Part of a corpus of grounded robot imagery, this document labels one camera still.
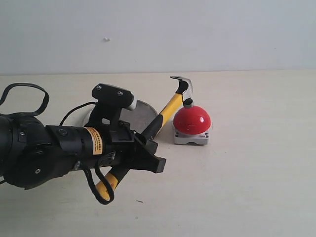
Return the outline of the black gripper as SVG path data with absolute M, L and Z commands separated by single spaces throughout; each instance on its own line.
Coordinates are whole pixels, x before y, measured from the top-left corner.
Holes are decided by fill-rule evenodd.
M 158 143 L 118 120 L 115 126 L 90 122 L 81 128 L 81 169 L 118 167 L 162 173 L 165 158 L 156 157 Z

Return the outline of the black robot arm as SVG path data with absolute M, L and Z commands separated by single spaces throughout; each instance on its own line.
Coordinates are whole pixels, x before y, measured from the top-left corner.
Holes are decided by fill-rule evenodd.
M 166 160 L 139 133 L 91 121 L 84 127 L 44 125 L 35 117 L 0 118 L 0 174 L 26 190 L 74 170 L 118 166 L 161 173 Z

